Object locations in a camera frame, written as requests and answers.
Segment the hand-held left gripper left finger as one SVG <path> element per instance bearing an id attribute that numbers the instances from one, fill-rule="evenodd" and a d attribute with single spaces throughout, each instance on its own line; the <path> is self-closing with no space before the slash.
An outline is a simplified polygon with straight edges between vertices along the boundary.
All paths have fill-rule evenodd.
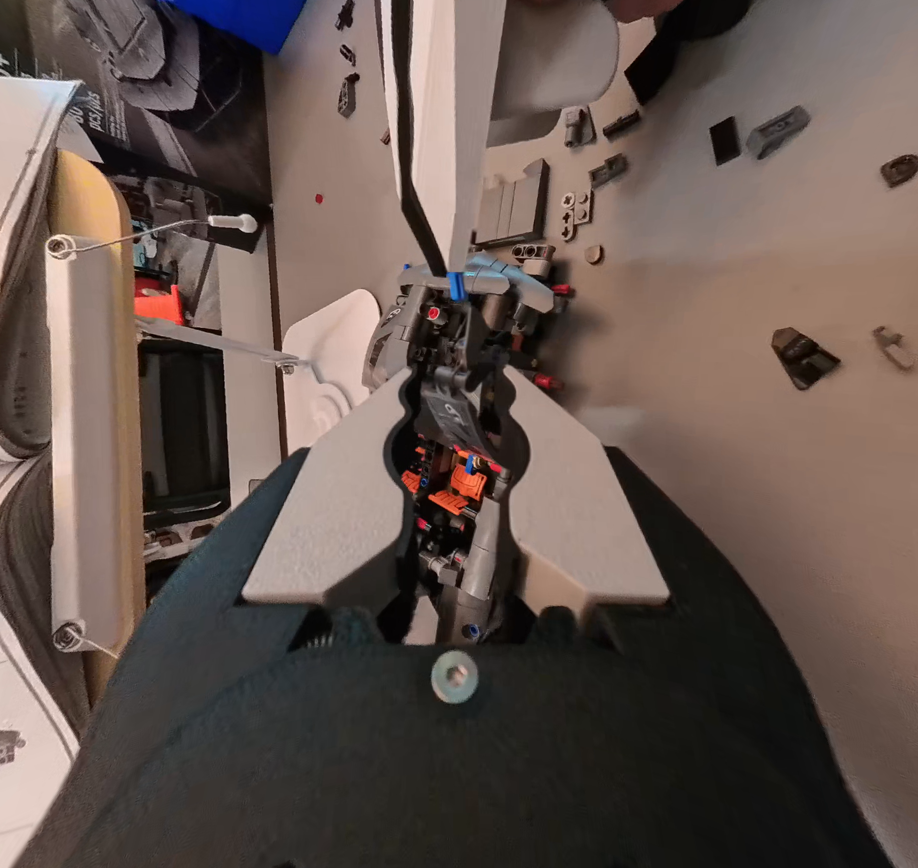
<path id="1" fill-rule="evenodd" d="M 388 640 L 407 639 L 417 575 L 395 449 L 416 396 L 416 369 L 402 369 L 305 451 L 242 587 L 245 602 L 361 608 Z"/>

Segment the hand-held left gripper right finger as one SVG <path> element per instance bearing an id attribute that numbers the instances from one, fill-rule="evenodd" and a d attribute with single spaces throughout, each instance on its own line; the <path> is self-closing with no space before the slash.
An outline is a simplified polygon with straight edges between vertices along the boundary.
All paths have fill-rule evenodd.
<path id="1" fill-rule="evenodd" d="M 601 440 L 518 370 L 504 377 L 529 450 L 509 497 L 517 596 L 535 616 L 565 608 L 579 625 L 596 607 L 663 607 L 670 589 Z"/>

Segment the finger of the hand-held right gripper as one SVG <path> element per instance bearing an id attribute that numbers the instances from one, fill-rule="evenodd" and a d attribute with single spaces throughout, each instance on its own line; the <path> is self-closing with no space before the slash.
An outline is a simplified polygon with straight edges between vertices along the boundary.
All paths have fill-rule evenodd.
<path id="1" fill-rule="evenodd" d="M 446 277 L 476 222 L 507 0 L 401 3 L 401 207 Z"/>
<path id="2" fill-rule="evenodd" d="M 411 80 L 414 0 L 374 0 L 374 13 L 396 195 L 430 272 L 444 275 L 446 266 L 442 250 L 420 202 L 412 174 L 416 147 L 415 100 Z"/>

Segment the grey lego car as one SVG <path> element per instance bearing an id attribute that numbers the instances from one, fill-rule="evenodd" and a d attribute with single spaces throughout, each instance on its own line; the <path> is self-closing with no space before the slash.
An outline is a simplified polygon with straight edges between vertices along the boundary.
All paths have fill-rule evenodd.
<path id="1" fill-rule="evenodd" d="M 365 353 L 362 383 L 375 392 L 405 368 L 417 371 L 415 413 L 398 437 L 396 471 L 410 497 L 407 554 L 417 575 L 417 612 L 427 601 L 438 643 L 477 644 L 503 626 L 521 555 L 511 537 L 509 497 L 529 450 L 509 414 L 512 368 L 544 392 L 532 339 L 546 315 L 565 310 L 567 284 L 552 285 L 550 246 L 516 247 L 507 263 L 472 252 L 467 300 L 450 299 L 446 277 L 407 266 Z"/>

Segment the scattered dark lego pieces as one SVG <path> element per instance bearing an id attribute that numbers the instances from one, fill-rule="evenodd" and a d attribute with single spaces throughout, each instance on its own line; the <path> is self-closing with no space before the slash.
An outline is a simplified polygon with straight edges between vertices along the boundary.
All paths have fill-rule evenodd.
<path id="1" fill-rule="evenodd" d="M 335 28 L 339 32 L 352 26 L 354 5 L 354 0 L 345 0 L 341 5 L 335 20 Z M 360 80 L 360 75 L 356 71 L 357 60 L 354 50 L 346 43 L 341 43 L 339 54 L 350 66 L 350 72 L 346 74 L 340 85 L 337 110 L 343 118 L 350 118 L 356 108 L 356 84 Z"/>

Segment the black flat lego tile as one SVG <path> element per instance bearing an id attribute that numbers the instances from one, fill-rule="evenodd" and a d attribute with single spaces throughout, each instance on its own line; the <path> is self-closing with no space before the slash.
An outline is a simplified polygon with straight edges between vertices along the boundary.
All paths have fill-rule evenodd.
<path id="1" fill-rule="evenodd" d="M 716 166 L 730 163 L 742 154 L 737 120 L 727 117 L 709 128 L 710 144 Z"/>

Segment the dark grey lego connector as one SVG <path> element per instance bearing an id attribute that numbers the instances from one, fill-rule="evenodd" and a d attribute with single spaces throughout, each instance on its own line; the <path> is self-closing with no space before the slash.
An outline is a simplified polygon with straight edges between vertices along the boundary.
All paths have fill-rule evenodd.
<path id="1" fill-rule="evenodd" d="M 747 137 L 745 149 L 757 161 L 768 158 L 788 140 L 808 128 L 810 121 L 809 111 L 801 105 L 795 105 L 754 127 Z"/>

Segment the dark printed set box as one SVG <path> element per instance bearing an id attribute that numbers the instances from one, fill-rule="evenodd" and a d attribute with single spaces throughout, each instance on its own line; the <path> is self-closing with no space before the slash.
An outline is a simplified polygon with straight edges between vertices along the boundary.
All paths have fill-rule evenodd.
<path id="1" fill-rule="evenodd" d="M 272 201 L 262 53 L 161 0 L 1 0 L 2 77 L 79 82 L 103 155 Z"/>

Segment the black curved lego slope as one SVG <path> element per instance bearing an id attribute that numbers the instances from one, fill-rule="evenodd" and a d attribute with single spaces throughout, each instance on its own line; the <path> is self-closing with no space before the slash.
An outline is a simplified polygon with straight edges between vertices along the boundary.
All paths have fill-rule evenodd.
<path id="1" fill-rule="evenodd" d="M 776 329 L 771 347 L 794 387 L 805 392 L 834 372 L 841 359 L 793 327 Z"/>

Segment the white book stand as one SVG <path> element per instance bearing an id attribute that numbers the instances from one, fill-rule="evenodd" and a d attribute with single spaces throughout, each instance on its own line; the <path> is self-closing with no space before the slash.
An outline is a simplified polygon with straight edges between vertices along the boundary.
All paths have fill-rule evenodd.
<path id="1" fill-rule="evenodd" d="M 58 151 L 49 193 L 51 237 L 79 245 L 131 232 L 128 207 L 94 164 Z M 121 653 L 145 611 L 142 421 L 137 334 L 189 342 L 174 324 L 135 318 L 129 243 L 45 255 L 52 396 L 52 633 L 86 623 Z M 83 657 L 91 703 L 115 663 Z"/>

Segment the orange plastic case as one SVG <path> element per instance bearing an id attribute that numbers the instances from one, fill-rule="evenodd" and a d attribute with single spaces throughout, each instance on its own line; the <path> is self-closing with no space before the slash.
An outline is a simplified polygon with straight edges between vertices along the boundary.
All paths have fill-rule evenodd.
<path id="1" fill-rule="evenodd" d="M 175 284 L 171 285 L 169 290 L 136 289 L 134 310 L 135 315 L 147 319 L 165 320 L 178 326 L 186 325 L 180 290 Z"/>

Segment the instruction booklet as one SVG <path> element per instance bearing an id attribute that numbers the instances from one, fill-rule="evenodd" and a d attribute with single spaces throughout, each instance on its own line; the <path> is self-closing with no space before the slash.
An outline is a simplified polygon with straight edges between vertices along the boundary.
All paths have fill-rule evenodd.
<path id="1" fill-rule="evenodd" d="M 72 82 L 2 78 L 1 835 L 27 839 L 70 770 L 89 715 L 79 653 L 52 641 L 50 342 L 44 244 Z"/>

